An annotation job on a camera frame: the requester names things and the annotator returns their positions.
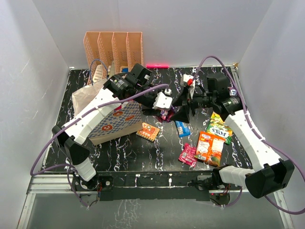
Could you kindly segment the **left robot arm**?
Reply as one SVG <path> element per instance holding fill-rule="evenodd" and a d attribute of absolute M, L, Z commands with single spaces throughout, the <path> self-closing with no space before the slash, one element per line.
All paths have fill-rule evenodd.
<path fill-rule="evenodd" d="M 53 141 L 70 160 L 87 190 L 96 189 L 99 182 L 84 142 L 89 139 L 98 145 L 142 130 L 140 105 L 153 107 L 162 89 L 168 87 L 167 84 L 152 86 L 151 74 L 136 64 L 128 73 L 113 75 L 73 119 L 53 127 Z"/>

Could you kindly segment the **white checkered paper bag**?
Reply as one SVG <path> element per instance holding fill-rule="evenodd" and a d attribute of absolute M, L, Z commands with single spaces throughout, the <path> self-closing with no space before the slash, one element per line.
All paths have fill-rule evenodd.
<path fill-rule="evenodd" d="M 114 64 L 109 66 L 108 73 L 114 71 Z M 98 95 L 106 79 L 102 79 L 72 93 L 74 115 L 81 111 Z M 139 131 L 142 128 L 140 105 L 136 101 L 125 102 L 110 112 L 89 134 L 88 138 L 96 146 L 118 137 Z"/>

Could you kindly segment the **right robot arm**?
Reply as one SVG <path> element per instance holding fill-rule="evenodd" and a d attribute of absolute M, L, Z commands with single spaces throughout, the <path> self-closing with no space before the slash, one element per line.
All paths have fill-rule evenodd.
<path fill-rule="evenodd" d="M 198 108 L 211 107 L 229 126 L 248 154 L 252 169 L 225 165 L 213 169 L 212 184 L 224 189 L 234 184 L 248 189 L 255 198 L 285 188 L 295 169 L 291 160 L 283 160 L 271 147 L 263 143 L 262 137 L 255 135 L 255 125 L 250 114 L 243 110 L 239 96 L 230 95 L 229 81 L 221 73 L 207 77 L 208 89 L 195 92 L 195 79 L 184 74 L 180 85 L 183 92 L 173 103 L 180 110 L 171 117 L 173 121 L 189 122 L 189 115 Z"/>

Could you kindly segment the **orange Fox's candy bag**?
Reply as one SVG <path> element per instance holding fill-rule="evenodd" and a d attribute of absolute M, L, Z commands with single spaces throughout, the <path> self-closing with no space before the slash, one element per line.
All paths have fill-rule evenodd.
<path fill-rule="evenodd" d="M 201 131 L 194 157 L 197 160 L 218 167 L 220 165 L 224 143 L 224 138 Z"/>

